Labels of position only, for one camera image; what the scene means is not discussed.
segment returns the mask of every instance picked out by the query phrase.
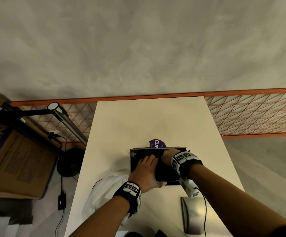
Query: hand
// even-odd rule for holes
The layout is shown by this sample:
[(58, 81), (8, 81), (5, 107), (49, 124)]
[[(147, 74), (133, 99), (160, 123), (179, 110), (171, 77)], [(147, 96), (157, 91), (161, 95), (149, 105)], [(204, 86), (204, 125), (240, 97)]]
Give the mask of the hand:
[(165, 150), (164, 154), (161, 156), (161, 159), (164, 162), (164, 164), (171, 166), (170, 161), (173, 158), (173, 156), (176, 155), (178, 152), (180, 152), (180, 150), (174, 148)]
[(166, 182), (158, 182), (155, 179), (155, 169), (158, 160), (154, 155), (145, 156), (144, 159), (139, 160), (137, 167), (129, 176), (128, 181), (137, 184), (142, 193), (167, 184)]

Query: right hand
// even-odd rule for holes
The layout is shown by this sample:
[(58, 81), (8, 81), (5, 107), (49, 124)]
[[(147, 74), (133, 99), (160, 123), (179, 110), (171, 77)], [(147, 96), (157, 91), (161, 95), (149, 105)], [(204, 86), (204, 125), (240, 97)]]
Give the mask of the right hand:
[(176, 155), (180, 150), (177, 149), (168, 149), (164, 151), (164, 154), (161, 156), (161, 160), (168, 166), (171, 166), (170, 162), (174, 155)]

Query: power adapter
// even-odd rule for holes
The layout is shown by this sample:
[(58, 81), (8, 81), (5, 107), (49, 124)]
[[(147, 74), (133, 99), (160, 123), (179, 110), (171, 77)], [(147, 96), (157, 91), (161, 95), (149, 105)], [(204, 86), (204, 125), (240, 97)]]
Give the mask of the power adapter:
[(61, 194), (58, 196), (58, 210), (66, 209), (66, 194), (64, 191), (61, 191)]

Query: left hand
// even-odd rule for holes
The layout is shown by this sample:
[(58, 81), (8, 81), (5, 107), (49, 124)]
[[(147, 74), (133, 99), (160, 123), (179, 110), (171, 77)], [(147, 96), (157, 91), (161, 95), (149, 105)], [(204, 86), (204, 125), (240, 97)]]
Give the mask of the left hand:
[(158, 163), (158, 158), (154, 155), (145, 156), (140, 159), (135, 170), (130, 174), (128, 181), (137, 184), (142, 193), (145, 193), (153, 188), (162, 187), (166, 182), (158, 182), (155, 179), (155, 169)]

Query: black wrist strap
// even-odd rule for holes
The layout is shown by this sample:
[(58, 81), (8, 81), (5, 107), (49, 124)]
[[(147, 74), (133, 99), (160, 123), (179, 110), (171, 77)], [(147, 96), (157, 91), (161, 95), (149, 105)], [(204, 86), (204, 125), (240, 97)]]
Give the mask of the black wrist strap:
[(190, 179), (189, 169), (193, 164), (203, 165), (202, 161), (195, 154), (188, 151), (179, 152), (171, 159), (171, 166), (184, 180)]
[(113, 197), (122, 196), (130, 203), (130, 209), (128, 213), (133, 215), (141, 207), (141, 189), (140, 187), (130, 181), (125, 182), (121, 187), (114, 193)]

